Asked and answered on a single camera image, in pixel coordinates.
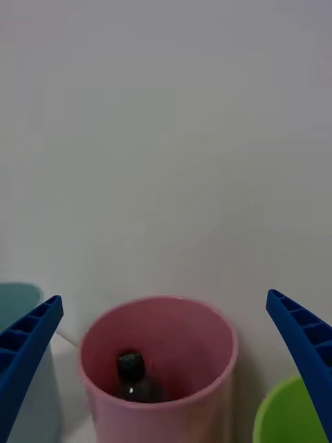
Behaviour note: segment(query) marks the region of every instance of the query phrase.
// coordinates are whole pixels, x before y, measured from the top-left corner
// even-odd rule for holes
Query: teal bucket
[[[0,283],[0,333],[32,311],[44,299],[33,284]]]
[[[32,311],[43,299],[42,291],[33,284],[0,283],[0,332]],[[60,431],[59,395],[48,346],[7,443],[58,443]]]

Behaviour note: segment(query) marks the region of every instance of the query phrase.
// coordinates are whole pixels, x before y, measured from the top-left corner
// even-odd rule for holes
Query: pink bucket
[[[170,401],[114,397],[116,356],[136,349]],[[232,371],[238,343],[232,326],[204,303],[151,297],[100,317],[80,346],[80,374],[99,443],[230,441]]]

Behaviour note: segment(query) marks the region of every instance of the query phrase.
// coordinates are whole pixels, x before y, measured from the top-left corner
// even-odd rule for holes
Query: white floor
[[[77,348],[58,334],[50,345],[64,416],[62,443],[95,443],[87,397],[78,377]]]

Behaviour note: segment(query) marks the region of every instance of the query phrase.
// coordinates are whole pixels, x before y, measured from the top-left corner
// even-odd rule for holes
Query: bucket
[[[138,350],[167,393],[164,403],[113,396],[116,357]],[[99,443],[230,442],[236,334],[201,302],[176,297],[136,300],[107,312],[80,346],[79,365]]]
[[[0,284],[0,332],[43,301],[43,293],[24,283]],[[48,346],[21,405],[8,443],[56,443],[60,407],[52,355]]]
[[[328,443],[300,377],[281,382],[261,403],[253,443]]]

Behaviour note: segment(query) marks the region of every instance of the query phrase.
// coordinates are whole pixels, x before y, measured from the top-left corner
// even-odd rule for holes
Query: dark bottle
[[[119,384],[117,397],[137,403],[158,403],[163,394],[157,381],[145,370],[142,354],[135,351],[123,352],[118,356]]]

